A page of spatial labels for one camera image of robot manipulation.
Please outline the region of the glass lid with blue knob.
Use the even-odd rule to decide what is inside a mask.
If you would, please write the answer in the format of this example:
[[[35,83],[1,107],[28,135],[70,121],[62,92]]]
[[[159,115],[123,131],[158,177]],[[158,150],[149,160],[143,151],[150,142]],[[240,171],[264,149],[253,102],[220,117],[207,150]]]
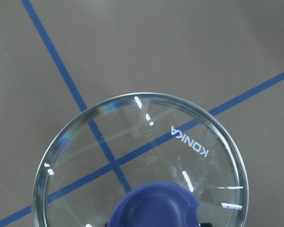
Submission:
[[[33,190],[36,227],[242,227],[249,185],[226,129],[201,107],[132,93],[53,139]]]

